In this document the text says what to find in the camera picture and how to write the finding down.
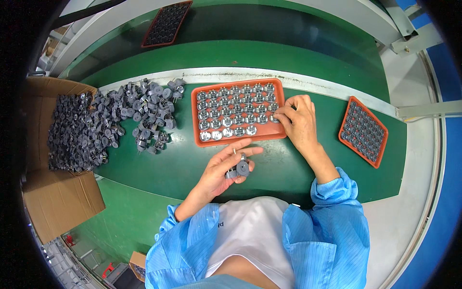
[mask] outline right hand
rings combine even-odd
[[[308,160],[310,154],[320,146],[316,137],[315,105],[310,97],[292,96],[276,110],[274,118],[279,119],[293,145]]]

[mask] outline brown cardboard box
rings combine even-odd
[[[106,208],[92,172],[48,170],[48,129],[59,94],[97,89],[69,80],[31,76],[21,98],[27,115],[27,182],[23,197],[42,243],[48,243]]]
[[[146,265],[146,255],[133,251],[132,257],[130,258],[129,265],[130,265],[130,268],[132,268],[133,273],[135,273],[135,276],[144,282],[145,279],[142,276],[140,276],[138,272],[136,272],[134,265],[144,268]]]

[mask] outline white shirt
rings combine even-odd
[[[205,277],[210,277],[229,257],[239,255],[279,288],[293,288],[292,264],[282,245],[282,215],[288,207],[288,203],[274,197],[221,204],[218,235]]]

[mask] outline metal bracket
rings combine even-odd
[[[429,23],[417,29],[416,36],[409,40],[399,39],[391,44],[391,49],[399,56],[405,57],[411,53],[417,53],[431,46],[443,43],[435,25]]]
[[[414,4],[411,6],[408,6],[406,9],[404,9],[404,14],[409,18],[409,20],[414,20],[420,15],[424,14],[425,11],[422,9],[422,7],[419,6],[419,4]]]
[[[402,118],[462,115],[462,100],[444,101],[427,105],[404,106],[396,108],[396,115]]]
[[[409,40],[412,36],[417,35],[411,20],[409,20],[395,0],[381,0],[380,2],[383,4],[388,14],[390,14],[390,17],[393,19],[404,39]]]
[[[391,49],[399,56],[404,57],[443,42],[433,23],[415,29],[411,20],[424,13],[419,5],[409,6],[403,11],[395,0],[381,0],[381,3],[402,35],[391,44]]]

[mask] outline person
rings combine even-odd
[[[168,206],[146,256],[146,288],[365,286],[369,228],[356,200],[356,182],[333,165],[317,141],[308,95],[289,98],[275,118],[315,173],[310,190],[315,206],[301,210],[273,197],[210,203],[246,180],[224,178],[242,153],[263,153],[261,147],[246,148],[250,139],[232,143],[210,159],[181,204]],[[254,167],[250,160],[250,171]]]

